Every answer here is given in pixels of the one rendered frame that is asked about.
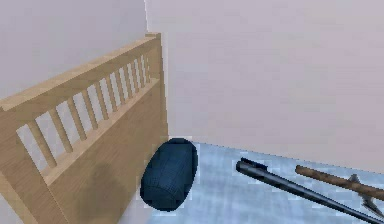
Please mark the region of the dark blue pillow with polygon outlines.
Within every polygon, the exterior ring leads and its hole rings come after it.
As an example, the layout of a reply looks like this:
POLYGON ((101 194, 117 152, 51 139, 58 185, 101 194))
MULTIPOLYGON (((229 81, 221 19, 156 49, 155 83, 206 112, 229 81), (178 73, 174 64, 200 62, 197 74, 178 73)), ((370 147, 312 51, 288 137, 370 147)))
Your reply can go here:
POLYGON ((171 212, 187 198, 198 167, 195 145, 184 138, 164 142, 141 178, 140 196, 152 208, 171 212))

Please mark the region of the light wooden bed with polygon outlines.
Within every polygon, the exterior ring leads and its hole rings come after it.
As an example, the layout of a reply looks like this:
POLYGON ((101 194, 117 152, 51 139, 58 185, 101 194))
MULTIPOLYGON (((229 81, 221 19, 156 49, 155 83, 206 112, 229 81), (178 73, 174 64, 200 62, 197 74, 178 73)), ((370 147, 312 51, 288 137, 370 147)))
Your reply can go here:
POLYGON ((117 224, 168 136, 161 36, 0 100, 0 194, 24 224, 117 224))

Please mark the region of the black baseball bat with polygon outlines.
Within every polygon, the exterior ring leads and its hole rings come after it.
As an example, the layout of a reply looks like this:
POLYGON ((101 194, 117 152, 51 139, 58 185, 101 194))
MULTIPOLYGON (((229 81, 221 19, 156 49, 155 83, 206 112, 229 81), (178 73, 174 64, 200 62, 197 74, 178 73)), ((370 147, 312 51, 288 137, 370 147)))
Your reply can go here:
POLYGON ((289 192, 293 195, 299 196, 317 204, 326 206, 328 208, 337 210, 339 212, 348 214, 369 224, 384 224, 384 221, 349 208, 348 206, 325 197, 320 193, 305 188, 304 186, 285 179, 279 175, 271 173, 268 171, 267 166, 261 163, 257 163, 242 157, 241 160, 236 163, 236 170, 243 175, 264 182, 270 186, 289 192))

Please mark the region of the brown wooden stick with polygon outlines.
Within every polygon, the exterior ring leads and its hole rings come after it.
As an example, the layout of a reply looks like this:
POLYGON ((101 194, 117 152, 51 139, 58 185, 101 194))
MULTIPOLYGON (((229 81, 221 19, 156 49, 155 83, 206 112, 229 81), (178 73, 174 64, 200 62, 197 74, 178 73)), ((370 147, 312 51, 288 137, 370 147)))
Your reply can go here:
POLYGON ((348 189, 359 194, 373 197, 384 201, 384 189, 376 188, 370 185, 362 184, 360 180, 345 179, 332 174, 321 172, 312 168, 297 165, 295 172, 305 177, 348 189))

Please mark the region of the grey pointed metal piece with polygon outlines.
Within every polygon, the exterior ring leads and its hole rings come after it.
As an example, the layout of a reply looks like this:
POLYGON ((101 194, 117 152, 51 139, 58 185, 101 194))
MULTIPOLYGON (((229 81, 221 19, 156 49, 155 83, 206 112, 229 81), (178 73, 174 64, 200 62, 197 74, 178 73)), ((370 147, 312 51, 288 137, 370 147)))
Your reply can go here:
MULTIPOLYGON (((354 183, 359 183, 360 182, 360 180, 359 180, 359 178, 358 178, 358 176, 356 174, 352 174, 349 177, 349 181, 354 182, 354 183)), ((371 211, 372 213, 374 213, 378 217, 384 219, 384 214, 377 207, 377 205, 373 202, 373 198, 371 196, 367 196, 367 195, 365 195, 363 193, 359 193, 359 196, 362 198, 362 205, 366 209, 368 209, 369 211, 371 211)))

